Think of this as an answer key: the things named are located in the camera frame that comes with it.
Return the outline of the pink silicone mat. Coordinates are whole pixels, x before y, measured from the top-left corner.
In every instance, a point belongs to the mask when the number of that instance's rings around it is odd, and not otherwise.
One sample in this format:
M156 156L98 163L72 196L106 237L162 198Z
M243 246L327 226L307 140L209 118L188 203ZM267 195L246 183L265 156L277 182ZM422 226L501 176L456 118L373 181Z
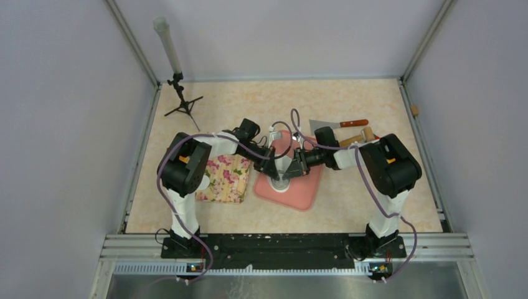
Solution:
M275 140L271 145L276 149L276 155L278 156L285 152L290 145L290 141L292 141L292 149L287 154L292 159L293 150L299 147L299 143L292 139L287 130L281 130L281 132L282 139ZM314 166L308 175L290 179L290 186L284 193L275 192L269 185L267 176L259 174L253 187L253 192L260 199L265 199L297 211L307 211L314 204L323 170L324 165Z

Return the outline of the wooden rolling pin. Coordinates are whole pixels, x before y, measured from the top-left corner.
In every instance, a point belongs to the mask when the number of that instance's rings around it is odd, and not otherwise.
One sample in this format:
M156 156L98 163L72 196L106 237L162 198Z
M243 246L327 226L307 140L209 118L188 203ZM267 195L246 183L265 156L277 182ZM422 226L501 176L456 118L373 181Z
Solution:
M359 135L347 138L345 140L341 140L339 142L339 146L348 147L354 143L368 143L376 139L378 139L378 137L374 134L374 132L372 131L372 128L369 126L366 126L365 128L361 129L361 132Z

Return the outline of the white dough ball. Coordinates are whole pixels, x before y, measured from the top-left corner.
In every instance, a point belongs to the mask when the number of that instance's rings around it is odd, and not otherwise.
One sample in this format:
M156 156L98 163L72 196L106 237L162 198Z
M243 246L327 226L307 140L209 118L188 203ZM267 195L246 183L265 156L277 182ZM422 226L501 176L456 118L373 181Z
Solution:
M284 156L280 159L275 160L276 168L280 175L280 180L273 180L267 177L269 185L275 192L284 193L288 190L290 186L290 180L283 179L282 176L284 172L286 171L287 167L290 165L291 161L292 159L288 156Z

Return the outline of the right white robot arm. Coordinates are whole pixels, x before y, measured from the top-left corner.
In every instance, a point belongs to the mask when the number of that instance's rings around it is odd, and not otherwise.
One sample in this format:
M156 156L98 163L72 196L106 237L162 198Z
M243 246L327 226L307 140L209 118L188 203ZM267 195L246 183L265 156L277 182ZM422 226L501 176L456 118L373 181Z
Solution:
M317 129L315 137L312 149L295 149L281 178L305 176L322 164L333 170L357 167L378 209L365 228L364 248L374 257L383 256L398 236L403 203L422 178L421 166L395 134L347 147L339 145L328 126Z

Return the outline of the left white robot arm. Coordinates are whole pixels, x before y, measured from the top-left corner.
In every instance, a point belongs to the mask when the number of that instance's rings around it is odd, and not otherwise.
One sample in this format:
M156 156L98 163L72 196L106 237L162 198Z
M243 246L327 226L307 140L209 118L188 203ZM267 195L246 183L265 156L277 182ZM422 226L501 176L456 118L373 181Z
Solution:
M275 149L253 140L259 132L260 127L245 118L238 127L216 134L175 135L157 168L156 184L173 215L169 243L184 257L193 257L199 251L196 192L209 185L205 171L210 159L239 155L251 161L259 173L272 179L280 177Z

